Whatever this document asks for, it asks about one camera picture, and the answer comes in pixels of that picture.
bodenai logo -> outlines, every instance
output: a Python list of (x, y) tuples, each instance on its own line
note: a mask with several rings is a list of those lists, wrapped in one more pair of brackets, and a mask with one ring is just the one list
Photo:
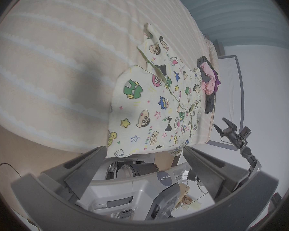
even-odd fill
[(157, 173), (157, 176), (158, 176), (159, 182), (162, 183), (164, 186), (166, 186), (166, 187), (170, 187), (171, 186), (172, 179), (171, 179), (170, 175), (167, 172), (159, 171)]

white cartoon fabric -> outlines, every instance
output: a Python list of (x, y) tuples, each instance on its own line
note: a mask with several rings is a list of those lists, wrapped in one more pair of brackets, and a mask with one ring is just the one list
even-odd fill
[(108, 157), (172, 150), (193, 142), (201, 116), (201, 74), (191, 71), (150, 24), (137, 48), (147, 70), (133, 66), (117, 79), (109, 119)]

bed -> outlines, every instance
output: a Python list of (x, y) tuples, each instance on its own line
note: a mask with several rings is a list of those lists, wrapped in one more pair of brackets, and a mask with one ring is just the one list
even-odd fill
[[(219, 73), (179, 0), (20, 0), (0, 24), (0, 125), (70, 152), (105, 145), (118, 76), (146, 65), (136, 47), (147, 22), (192, 70), (206, 56)], [(202, 113), (196, 144), (209, 140), (213, 117)]]

floor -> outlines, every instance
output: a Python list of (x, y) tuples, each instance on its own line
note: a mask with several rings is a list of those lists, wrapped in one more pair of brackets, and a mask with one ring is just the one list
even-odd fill
[[(66, 152), (37, 144), (9, 132), (0, 126), (0, 163), (11, 164), (21, 176), (32, 173), (38, 176), (42, 171), (57, 166), (72, 158), (77, 153)], [(155, 154), (155, 164), (160, 170), (171, 167), (174, 157), (168, 152)], [(24, 218), (27, 214), (20, 206), (11, 189), (10, 183), (19, 175), (9, 165), (0, 166), (0, 192), (8, 205)]]

mattress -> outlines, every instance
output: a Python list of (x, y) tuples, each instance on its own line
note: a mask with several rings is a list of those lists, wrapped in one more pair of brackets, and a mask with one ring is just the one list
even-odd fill
[[(179, 0), (20, 0), (0, 24), (0, 125), (65, 151), (105, 145), (118, 76), (146, 66), (136, 48), (146, 22), (188, 66), (206, 56), (218, 72)], [(203, 112), (196, 143), (209, 140), (213, 115)]]

